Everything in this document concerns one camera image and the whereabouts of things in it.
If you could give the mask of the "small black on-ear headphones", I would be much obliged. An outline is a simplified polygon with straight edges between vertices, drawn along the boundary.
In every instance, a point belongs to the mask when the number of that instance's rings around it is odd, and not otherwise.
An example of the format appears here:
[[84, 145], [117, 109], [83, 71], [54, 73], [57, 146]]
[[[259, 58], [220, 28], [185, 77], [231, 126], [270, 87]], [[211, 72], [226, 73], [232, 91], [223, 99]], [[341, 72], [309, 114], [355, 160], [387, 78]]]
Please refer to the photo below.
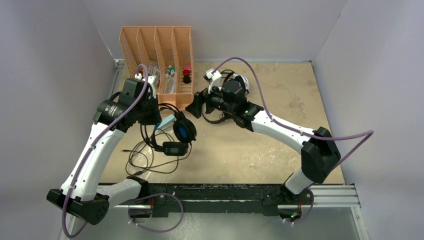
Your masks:
[[219, 112], [219, 113], [218, 113], [218, 117], [217, 117], [217, 119], [211, 119], [211, 118], [209, 118], [209, 117], [208, 117], [209, 115], [210, 115], [210, 114], [209, 114], [209, 113], [206, 113], [206, 111], [205, 111], [205, 110], [203, 110], [203, 111], [201, 112], [201, 116], [202, 116], [202, 118], [203, 118], [203, 119], [204, 119], [207, 123], [212, 124], [212, 125], [221, 124], [221, 123], [224, 123], [226, 120], [230, 119], [230, 115], [229, 115], [229, 114], [227, 114], [226, 112]]

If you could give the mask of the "white and black headphones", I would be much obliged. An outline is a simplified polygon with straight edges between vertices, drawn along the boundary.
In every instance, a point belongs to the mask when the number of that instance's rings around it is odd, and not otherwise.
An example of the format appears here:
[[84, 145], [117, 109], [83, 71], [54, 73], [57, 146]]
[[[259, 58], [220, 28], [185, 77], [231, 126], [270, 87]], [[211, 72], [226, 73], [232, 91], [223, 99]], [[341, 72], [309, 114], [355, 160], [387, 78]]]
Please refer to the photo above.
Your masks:
[[228, 82], [228, 81], [237, 81], [239, 83], [239, 85], [244, 89], [244, 95], [245, 96], [250, 93], [249, 92], [250, 82], [249, 82], [249, 80], [246, 76], [239, 75], [231, 69], [225, 69], [225, 70], [221, 71], [220, 73], [221, 73], [221, 77], [223, 78], [223, 83]]

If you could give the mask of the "black and blue headphones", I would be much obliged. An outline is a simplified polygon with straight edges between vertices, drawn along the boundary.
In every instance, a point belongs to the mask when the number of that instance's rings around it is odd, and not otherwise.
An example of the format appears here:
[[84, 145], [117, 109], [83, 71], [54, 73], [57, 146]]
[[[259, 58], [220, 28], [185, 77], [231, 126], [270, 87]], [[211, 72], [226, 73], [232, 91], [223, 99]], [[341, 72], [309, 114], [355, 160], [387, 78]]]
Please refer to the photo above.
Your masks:
[[156, 131], [160, 129], [160, 122], [154, 126], [152, 135], [147, 137], [145, 141], [156, 152], [164, 153], [166, 156], [184, 156], [188, 153], [188, 149], [189, 146], [192, 145], [192, 141], [196, 140], [196, 127], [189, 119], [186, 118], [182, 111], [177, 109], [175, 105], [170, 103], [160, 103], [159, 112], [163, 110], [170, 110], [173, 112], [172, 116], [175, 117], [175, 121], [172, 124], [172, 129], [178, 141], [164, 141], [162, 145], [157, 143]]

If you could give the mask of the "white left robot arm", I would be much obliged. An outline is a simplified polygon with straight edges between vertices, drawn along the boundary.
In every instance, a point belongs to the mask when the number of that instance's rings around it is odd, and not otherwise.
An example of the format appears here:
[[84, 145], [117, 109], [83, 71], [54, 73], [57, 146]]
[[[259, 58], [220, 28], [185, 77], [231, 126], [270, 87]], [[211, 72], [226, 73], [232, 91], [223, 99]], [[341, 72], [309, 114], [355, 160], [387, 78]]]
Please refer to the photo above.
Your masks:
[[100, 178], [120, 140], [135, 123], [156, 125], [161, 121], [155, 86], [156, 76], [128, 78], [118, 100], [107, 99], [97, 107], [89, 139], [77, 164], [59, 189], [51, 189], [46, 199], [62, 210], [62, 222], [67, 214], [91, 225], [97, 225], [108, 210], [132, 200], [146, 203], [149, 191], [144, 180], [127, 177], [122, 182], [98, 190]]

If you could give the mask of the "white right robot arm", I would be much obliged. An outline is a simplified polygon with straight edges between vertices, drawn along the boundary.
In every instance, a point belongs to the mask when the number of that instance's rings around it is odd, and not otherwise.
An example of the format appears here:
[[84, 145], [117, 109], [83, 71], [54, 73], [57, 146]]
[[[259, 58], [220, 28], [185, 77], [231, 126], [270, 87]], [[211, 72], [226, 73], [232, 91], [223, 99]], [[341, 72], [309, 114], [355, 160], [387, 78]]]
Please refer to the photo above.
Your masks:
[[228, 80], [221, 87], [196, 92], [185, 110], [196, 118], [221, 111], [240, 128], [271, 137], [298, 152], [301, 168], [288, 177], [280, 191], [282, 200], [292, 204], [304, 189], [326, 180], [341, 154], [327, 128], [314, 130], [268, 115], [262, 106], [248, 101], [245, 92], [239, 82]]

